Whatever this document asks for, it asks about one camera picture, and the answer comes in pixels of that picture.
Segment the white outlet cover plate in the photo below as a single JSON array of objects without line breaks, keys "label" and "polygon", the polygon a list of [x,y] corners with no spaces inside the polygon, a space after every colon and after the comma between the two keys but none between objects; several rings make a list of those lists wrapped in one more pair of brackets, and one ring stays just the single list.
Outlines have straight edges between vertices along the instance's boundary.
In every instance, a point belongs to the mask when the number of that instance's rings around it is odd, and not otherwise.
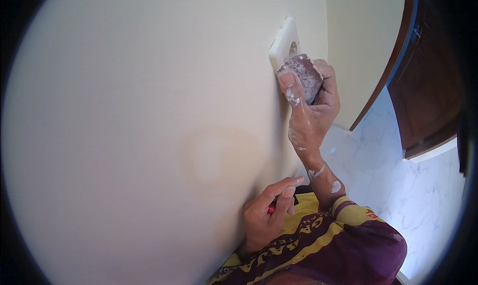
[{"label": "white outlet cover plate", "polygon": [[[291,52],[291,46],[294,43],[297,49]],[[277,33],[271,49],[269,49],[269,58],[271,59],[274,71],[279,70],[288,58],[299,54],[301,54],[301,50],[296,21],[292,17],[287,17]]]}]

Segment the person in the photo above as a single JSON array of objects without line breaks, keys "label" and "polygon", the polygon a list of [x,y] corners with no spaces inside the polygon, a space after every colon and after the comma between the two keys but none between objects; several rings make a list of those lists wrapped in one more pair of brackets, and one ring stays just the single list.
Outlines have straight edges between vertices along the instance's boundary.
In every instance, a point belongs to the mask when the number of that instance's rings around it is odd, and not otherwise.
[{"label": "person", "polygon": [[403,264],[403,236],[349,199],[321,157],[320,145],[340,102],[333,68],[324,60],[314,63],[324,81],[310,106],[296,73],[278,73],[281,91],[300,98],[291,103],[289,139],[309,176],[310,192],[296,193],[303,177],[288,177],[246,202],[245,239],[211,284],[390,284]]}]

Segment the hand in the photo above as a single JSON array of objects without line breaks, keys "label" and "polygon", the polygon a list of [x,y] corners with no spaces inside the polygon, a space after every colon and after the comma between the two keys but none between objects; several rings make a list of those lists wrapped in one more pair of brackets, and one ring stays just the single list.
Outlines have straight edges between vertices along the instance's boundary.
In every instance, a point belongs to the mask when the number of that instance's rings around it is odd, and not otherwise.
[{"label": "hand", "polygon": [[[285,178],[267,186],[257,198],[244,204],[246,239],[239,248],[241,257],[260,251],[277,238],[284,226],[285,213],[294,214],[294,193],[302,181],[302,176]],[[276,198],[274,213],[267,213]]]},{"label": "hand", "polygon": [[289,121],[289,139],[302,162],[307,162],[317,153],[324,137],[340,110],[334,69],[324,60],[315,60],[315,66],[324,77],[313,105],[304,99],[304,89],[297,74],[291,70],[278,73],[281,91],[290,90],[299,103],[291,103],[292,115]]}]

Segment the shirt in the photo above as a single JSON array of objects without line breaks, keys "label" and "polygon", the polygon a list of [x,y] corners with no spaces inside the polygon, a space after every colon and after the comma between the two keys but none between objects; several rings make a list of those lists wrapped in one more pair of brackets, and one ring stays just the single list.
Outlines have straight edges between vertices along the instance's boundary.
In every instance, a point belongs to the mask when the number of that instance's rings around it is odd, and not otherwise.
[{"label": "shirt", "polygon": [[233,253],[213,275],[214,285],[263,285],[273,273],[291,273],[327,284],[390,284],[405,260],[401,234],[368,207],[340,197],[321,211],[314,193],[296,195],[279,236],[249,259]]}]

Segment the door frame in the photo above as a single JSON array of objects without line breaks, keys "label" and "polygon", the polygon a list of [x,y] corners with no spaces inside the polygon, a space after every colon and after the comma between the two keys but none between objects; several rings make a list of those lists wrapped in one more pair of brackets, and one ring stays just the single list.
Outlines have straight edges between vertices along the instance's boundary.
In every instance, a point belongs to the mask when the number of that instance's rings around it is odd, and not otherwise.
[{"label": "door frame", "polygon": [[372,95],[368,99],[362,111],[355,119],[352,126],[349,128],[351,132],[355,129],[355,127],[357,127],[365,114],[372,107],[372,104],[379,96],[383,87],[388,86],[390,84],[391,79],[395,75],[412,36],[417,7],[418,0],[405,0],[405,4],[403,6],[402,23],[400,24],[397,40],[395,41],[395,46],[393,47],[393,50],[391,52],[390,59],[387,63],[387,66],[385,67],[385,70],[383,71],[381,78],[379,79],[379,83],[375,87],[375,90],[372,92]]}]

